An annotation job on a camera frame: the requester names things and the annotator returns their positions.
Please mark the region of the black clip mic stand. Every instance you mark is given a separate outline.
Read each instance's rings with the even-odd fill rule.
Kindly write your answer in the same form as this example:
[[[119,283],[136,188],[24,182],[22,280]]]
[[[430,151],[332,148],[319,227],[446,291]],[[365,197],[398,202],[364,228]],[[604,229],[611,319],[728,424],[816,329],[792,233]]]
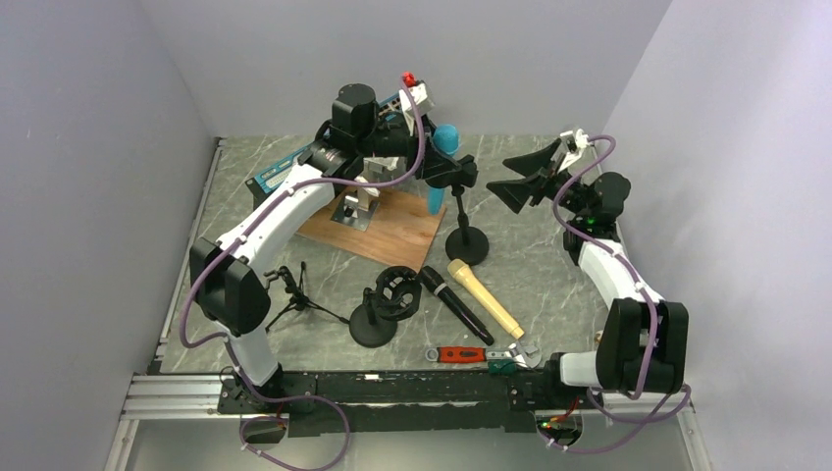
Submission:
[[[490,244],[484,232],[470,225],[462,196],[466,188],[476,185],[479,172],[473,155],[465,155],[458,160],[458,164],[459,171],[454,174],[450,186],[458,209],[457,228],[447,236],[444,249],[450,260],[459,259],[470,266],[476,266],[487,258]]]

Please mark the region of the beige gold microphone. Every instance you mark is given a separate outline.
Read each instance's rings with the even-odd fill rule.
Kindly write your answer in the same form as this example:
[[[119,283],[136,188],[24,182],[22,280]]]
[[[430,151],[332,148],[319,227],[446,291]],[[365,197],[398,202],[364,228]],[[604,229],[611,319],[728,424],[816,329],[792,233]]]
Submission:
[[[514,339],[520,340],[525,331],[519,322],[494,297],[474,274],[472,268],[461,259],[453,259],[447,265],[449,274],[462,285]]]

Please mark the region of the black microphone blue foam head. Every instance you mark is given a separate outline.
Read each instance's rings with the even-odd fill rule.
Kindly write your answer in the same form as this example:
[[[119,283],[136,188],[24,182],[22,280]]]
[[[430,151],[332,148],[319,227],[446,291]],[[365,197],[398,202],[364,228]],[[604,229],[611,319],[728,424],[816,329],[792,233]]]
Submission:
[[[488,331],[483,321],[448,286],[444,277],[436,269],[425,265],[419,270],[417,278],[471,334],[487,346],[494,344],[494,336]]]

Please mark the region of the black round base mic stand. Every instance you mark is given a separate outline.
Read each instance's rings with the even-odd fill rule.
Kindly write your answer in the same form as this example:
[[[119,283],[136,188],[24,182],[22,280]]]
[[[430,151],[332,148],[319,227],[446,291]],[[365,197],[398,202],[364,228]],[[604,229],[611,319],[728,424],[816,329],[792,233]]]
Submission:
[[[353,340],[367,348],[389,343],[399,322],[415,315],[420,307],[422,286],[417,272],[406,266],[383,270],[373,288],[365,288],[361,304],[349,319]]]

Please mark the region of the black tripod shock mount stand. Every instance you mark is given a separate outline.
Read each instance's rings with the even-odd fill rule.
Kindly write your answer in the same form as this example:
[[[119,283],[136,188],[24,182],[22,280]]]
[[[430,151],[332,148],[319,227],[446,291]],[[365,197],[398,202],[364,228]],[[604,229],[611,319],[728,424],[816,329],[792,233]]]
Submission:
[[[343,324],[348,325],[349,320],[335,312],[321,306],[317,302],[313,301],[305,292],[305,275],[307,273],[307,263],[305,260],[300,262],[300,271],[299,276],[296,278],[292,271],[289,269],[288,266],[282,265],[278,269],[267,271],[264,273],[265,281],[266,281],[266,288],[269,288],[271,284],[282,281],[285,284],[284,292],[289,295],[289,301],[287,305],[276,315],[276,317],[269,322],[266,327],[266,333],[270,333],[272,327],[289,311],[297,311],[303,312],[307,309],[318,310],[329,314],[336,318]]]

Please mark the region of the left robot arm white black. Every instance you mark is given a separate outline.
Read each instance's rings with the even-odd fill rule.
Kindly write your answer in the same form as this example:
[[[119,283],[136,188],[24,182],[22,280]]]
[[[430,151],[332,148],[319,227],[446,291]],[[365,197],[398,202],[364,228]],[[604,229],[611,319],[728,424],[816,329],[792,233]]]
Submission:
[[[282,398],[283,369],[267,340],[265,318],[271,298],[265,265],[319,210],[350,187],[381,189],[410,178],[431,187],[455,181],[472,184],[473,157],[450,157],[436,148],[427,114],[430,92],[422,80],[399,82],[398,103],[385,110],[373,87],[343,86],[331,116],[313,141],[295,156],[283,182],[248,216],[223,235],[200,237],[188,255],[190,289],[182,313],[198,305],[218,330],[235,371],[247,381],[243,399],[259,412]],[[384,183],[358,180],[372,157],[402,157],[403,176]]]

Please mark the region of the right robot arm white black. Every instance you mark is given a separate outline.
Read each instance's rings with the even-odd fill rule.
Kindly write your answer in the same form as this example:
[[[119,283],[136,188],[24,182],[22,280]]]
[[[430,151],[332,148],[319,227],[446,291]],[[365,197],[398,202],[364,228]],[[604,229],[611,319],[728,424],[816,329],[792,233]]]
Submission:
[[[490,182],[489,191],[511,211],[551,200],[563,227],[563,247],[573,263],[594,283],[608,308],[598,347],[558,353],[558,370],[541,380],[546,403],[563,407],[579,388],[630,395],[674,394],[684,385],[689,313],[684,304],[664,299],[635,269],[625,253],[617,219],[630,195],[630,181],[603,172],[590,183],[572,173],[584,145],[558,137],[526,155],[506,158],[504,167],[517,180]]]

